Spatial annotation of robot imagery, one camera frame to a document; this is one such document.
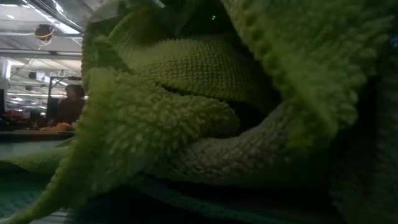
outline ceiling beam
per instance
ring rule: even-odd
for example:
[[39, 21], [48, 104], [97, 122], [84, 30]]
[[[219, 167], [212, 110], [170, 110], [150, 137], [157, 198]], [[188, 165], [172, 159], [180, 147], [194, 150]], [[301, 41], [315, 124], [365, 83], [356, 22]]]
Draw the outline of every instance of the ceiling beam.
[[0, 56], [11, 58], [81, 60], [81, 52], [61, 52], [54, 50], [0, 49]]

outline green fabric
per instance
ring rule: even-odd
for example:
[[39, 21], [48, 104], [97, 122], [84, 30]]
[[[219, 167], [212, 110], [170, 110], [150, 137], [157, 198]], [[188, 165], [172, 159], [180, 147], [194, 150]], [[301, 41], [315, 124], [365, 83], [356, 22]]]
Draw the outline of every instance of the green fabric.
[[[89, 98], [75, 138], [53, 151], [2, 161], [53, 175], [10, 223], [77, 208], [122, 185], [211, 218], [339, 222], [284, 208], [232, 208], [162, 182], [246, 187], [242, 191], [327, 186], [334, 141], [356, 123], [368, 78], [378, 73], [386, 76], [382, 84], [394, 80], [396, 61], [381, 49], [398, 2], [203, 0], [164, 10], [147, 1], [112, 4], [119, 15], [89, 24], [85, 33], [81, 72]], [[391, 65], [377, 67], [381, 57]], [[393, 116], [393, 96], [381, 97], [387, 98], [380, 116]], [[255, 113], [263, 120], [247, 129]], [[355, 190], [355, 179], [370, 164], [360, 159], [358, 172], [350, 172], [356, 157], [339, 157], [332, 196], [347, 222], [398, 222], [398, 158], [389, 142], [395, 133], [395, 127], [379, 132], [368, 197]]]

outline woman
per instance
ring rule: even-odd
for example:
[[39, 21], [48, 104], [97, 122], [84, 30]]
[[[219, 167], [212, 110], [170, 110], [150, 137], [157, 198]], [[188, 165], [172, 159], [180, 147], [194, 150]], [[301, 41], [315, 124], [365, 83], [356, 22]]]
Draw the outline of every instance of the woman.
[[81, 85], [68, 85], [65, 88], [67, 98], [58, 105], [57, 117], [49, 122], [49, 126], [69, 124], [76, 122], [85, 105], [85, 90]]

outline folded towel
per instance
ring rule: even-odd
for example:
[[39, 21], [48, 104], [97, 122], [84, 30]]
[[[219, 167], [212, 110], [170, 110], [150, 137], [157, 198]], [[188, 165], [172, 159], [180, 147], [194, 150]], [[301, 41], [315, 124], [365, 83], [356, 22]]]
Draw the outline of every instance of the folded towel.
[[[345, 159], [339, 155], [352, 142], [345, 136], [365, 131], [361, 119], [353, 125], [358, 100], [371, 104], [359, 95], [369, 77], [380, 74], [375, 82], [394, 91], [387, 82], [397, 71], [396, 50], [383, 47], [398, 2], [164, 3], [113, 2], [106, 8], [116, 7], [117, 16], [88, 25], [81, 72], [89, 98], [75, 138], [2, 161], [53, 175], [32, 187], [43, 191], [10, 223], [77, 208], [120, 186], [211, 218], [338, 223], [337, 215], [289, 208], [283, 197], [317, 197], [331, 166], [332, 197], [347, 222], [398, 222], [393, 96], [380, 93], [377, 151], [356, 152], [352, 143]], [[372, 151], [378, 158], [367, 160]], [[370, 187], [358, 190], [363, 176]], [[269, 192], [280, 197], [272, 201]], [[243, 196], [219, 198], [225, 194]], [[271, 208], [278, 200], [283, 206]]]

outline dark hair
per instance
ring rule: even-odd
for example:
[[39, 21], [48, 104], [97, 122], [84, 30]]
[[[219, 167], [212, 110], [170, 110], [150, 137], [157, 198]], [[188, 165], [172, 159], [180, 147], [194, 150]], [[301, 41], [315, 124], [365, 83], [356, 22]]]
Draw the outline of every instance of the dark hair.
[[69, 88], [72, 89], [76, 93], [76, 96], [79, 98], [83, 98], [86, 95], [86, 91], [81, 85], [74, 85], [74, 84], [67, 85], [65, 90]]

